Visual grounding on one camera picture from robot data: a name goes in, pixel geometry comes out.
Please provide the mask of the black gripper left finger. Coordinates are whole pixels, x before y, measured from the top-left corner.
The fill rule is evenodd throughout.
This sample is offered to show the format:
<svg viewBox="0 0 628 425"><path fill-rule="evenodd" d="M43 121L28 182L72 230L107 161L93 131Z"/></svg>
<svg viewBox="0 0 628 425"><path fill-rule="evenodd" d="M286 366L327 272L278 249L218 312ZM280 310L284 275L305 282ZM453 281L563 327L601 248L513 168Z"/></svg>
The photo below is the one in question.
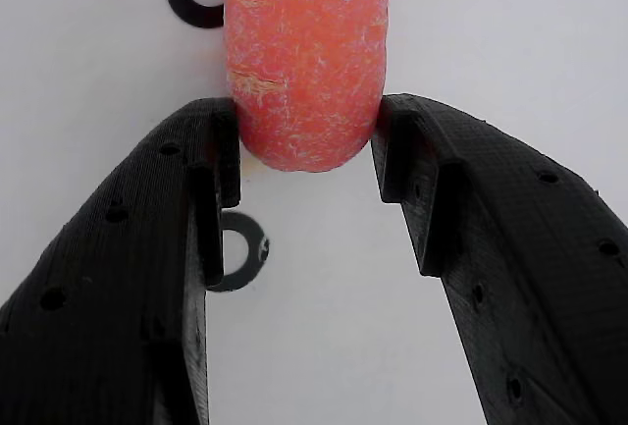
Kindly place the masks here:
<svg viewBox="0 0 628 425"><path fill-rule="evenodd" d="M2 306L2 422L207 423L205 296L239 200L231 99L150 132Z"/></svg>

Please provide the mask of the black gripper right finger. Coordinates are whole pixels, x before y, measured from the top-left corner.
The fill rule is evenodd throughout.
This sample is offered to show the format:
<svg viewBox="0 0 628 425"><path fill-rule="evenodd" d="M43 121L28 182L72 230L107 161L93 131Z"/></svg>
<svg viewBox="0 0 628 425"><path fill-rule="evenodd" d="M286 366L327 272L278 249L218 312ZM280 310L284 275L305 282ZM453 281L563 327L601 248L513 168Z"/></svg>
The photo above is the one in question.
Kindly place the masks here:
<svg viewBox="0 0 628 425"><path fill-rule="evenodd" d="M627 420L627 229L580 176L443 103L385 96L372 153L439 279L490 424Z"/></svg>

